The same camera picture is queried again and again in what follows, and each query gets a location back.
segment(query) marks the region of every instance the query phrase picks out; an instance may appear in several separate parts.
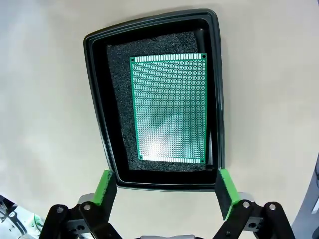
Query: foam pad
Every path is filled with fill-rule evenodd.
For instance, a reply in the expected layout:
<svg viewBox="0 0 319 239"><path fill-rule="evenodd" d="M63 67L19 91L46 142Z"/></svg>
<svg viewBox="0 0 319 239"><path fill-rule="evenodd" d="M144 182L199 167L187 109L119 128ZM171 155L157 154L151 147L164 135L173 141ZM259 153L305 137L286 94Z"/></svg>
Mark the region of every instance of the foam pad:
<svg viewBox="0 0 319 239"><path fill-rule="evenodd" d="M132 56L197 52L197 43L193 32L175 33L121 45L107 46L108 63L119 110L129 169L184 172L205 170L204 164L138 159L130 72L130 57Z"/></svg>

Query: black tray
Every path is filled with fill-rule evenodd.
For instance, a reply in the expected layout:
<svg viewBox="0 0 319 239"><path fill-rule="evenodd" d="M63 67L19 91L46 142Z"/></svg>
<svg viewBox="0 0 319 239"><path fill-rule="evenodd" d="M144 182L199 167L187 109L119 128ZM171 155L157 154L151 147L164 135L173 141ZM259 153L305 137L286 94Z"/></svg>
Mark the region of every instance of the black tray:
<svg viewBox="0 0 319 239"><path fill-rule="evenodd" d="M211 165L196 172L130 170L106 46L188 31L195 34L198 52L207 53L207 135L212 140L207 140L206 158L209 161L210 150ZM216 14L209 9L184 10L107 27L84 38L84 53L102 143L108 164L116 173L117 185L151 190L214 190L217 169L225 165L221 42Z"/></svg>

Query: bolt head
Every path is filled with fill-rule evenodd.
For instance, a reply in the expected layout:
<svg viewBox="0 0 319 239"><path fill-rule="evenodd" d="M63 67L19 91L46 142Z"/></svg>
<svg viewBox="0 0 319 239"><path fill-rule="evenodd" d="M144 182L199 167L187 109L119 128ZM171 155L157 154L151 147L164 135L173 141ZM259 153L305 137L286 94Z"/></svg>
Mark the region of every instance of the bolt head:
<svg viewBox="0 0 319 239"><path fill-rule="evenodd" d="M248 208L250 206L249 202L243 202L243 207Z"/></svg>
<svg viewBox="0 0 319 239"><path fill-rule="evenodd" d="M91 206L90 206L89 204L87 204L87 205L85 205L83 208L84 208L84 210L88 211L88 210L91 209Z"/></svg>
<svg viewBox="0 0 319 239"><path fill-rule="evenodd" d="M63 208L62 207L58 207L58 209L56 210L57 213L62 213L63 212Z"/></svg>
<svg viewBox="0 0 319 239"><path fill-rule="evenodd" d="M274 204L270 204L269 209L273 211L274 209L276 209L276 206Z"/></svg>

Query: green pcb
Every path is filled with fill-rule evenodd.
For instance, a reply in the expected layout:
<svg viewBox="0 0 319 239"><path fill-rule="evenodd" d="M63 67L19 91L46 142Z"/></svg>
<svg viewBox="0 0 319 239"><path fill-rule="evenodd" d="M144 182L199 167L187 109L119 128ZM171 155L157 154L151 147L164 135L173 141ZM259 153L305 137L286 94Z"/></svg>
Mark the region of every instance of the green pcb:
<svg viewBox="0 0 319 239"><path fill-rule="evenodd" d="M138 159L205 163L206 56L130 57Z"/></svg>

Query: beige table surface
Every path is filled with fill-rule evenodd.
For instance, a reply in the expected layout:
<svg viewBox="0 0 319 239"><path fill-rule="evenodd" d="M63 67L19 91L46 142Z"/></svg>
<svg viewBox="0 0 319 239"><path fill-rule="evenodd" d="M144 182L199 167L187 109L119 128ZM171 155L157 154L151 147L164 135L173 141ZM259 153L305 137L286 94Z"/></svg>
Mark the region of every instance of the beige table surface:
<svg viewBox="0 0 319 239"><path fill-rule="evenodd" d="M292 223L319 151L317 0L1 1L0 194L45 217L93 192L107 162L84 36L189 8L219 18L227 168L238 190L280 202ZM124 238L211 238L222 218L214 193L119 189L111 223Z"/></svg>

